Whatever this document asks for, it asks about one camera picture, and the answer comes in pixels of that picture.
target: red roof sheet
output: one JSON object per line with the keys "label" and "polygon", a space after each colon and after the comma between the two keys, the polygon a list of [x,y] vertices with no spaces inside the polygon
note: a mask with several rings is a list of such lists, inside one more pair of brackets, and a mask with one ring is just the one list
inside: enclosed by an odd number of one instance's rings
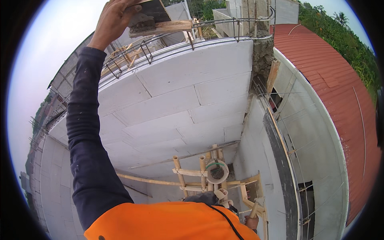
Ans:
{"label": "red roof sheet", "polygon": [[[375,108],[367,89],[349,63],[318,35],[302,25],[292,30],[295,26],[276,25],[275,47],[308,79],[336,126],[348,171],[349,224],[367,202],[380,164]],[[365,128],[364,179],[364,131],[353,87],[360,102]]]}

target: orange shirt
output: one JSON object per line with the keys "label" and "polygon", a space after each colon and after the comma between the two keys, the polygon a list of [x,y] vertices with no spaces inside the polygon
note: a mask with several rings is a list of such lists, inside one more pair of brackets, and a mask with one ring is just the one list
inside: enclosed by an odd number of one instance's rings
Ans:
{"label": "orange shirt", "polygon": [[[223,212],[244,239],[260,240],[258,235],[240,223],[230,210]],[[89,240],[112,239],[239,239],[218,211],[204,203],[162,202],[157,204],[120,204],[101,215],[85,231]]]}

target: hand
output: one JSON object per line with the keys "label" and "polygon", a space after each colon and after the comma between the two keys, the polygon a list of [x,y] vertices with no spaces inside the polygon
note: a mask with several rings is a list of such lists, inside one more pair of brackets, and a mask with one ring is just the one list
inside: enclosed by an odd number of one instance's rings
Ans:
{"label": "hand", "polygon": [[127,28],[131,17],[141,11],[140,0],[110,0],[101,12],[95,33],[87,45],[104,51]]}
{"label": "hand", "polygon": [[245,216],[245,225],[250,229],[257,229],[257,224],[259,223],[259,217],[256,215],[255,218],[251,218],[250,216]]}

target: navy long sleeve shirt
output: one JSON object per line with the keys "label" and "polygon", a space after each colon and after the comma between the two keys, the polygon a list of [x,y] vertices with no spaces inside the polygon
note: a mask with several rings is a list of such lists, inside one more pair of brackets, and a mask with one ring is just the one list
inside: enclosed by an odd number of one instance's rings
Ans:
{"label": "navy long sleeve shirt", "polygon": [[101,144],[98,86],[106,53],[85,47],[78,57],[67,109],[73,202],[84,230],[109,209],[133,203]]}

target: sky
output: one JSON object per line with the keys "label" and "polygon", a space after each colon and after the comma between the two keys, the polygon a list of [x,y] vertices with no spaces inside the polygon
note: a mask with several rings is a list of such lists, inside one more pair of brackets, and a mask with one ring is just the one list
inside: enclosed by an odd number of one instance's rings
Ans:
{"label": "sky", "polygon": [[[49,0],[36,15],[14,63],[8,97],[8,137],[16,176],[25,171],[35,116],[47,87],[75,48],[94,30],[106,0]],[[343,11],[349,26],[372,47],[359,20],[343,0],[308,0],[323,5],[329,15]]]}
{"label": "sky", "polygon": [[363,26],[361,25],[358,17],[355,15],[353,10],[350,8],[348,3],[344,0],[302,0],[302,3],[308,2],[311,6],[323,5],[324,10],[327,12],[327,15],[334,16],[333,13],[344,12],[347,18],[349,18],[349,23],[347,24],[351,30],[359,37],[362,43],[365,43],[369,48],[373,49],[371,42],[365,32]]}

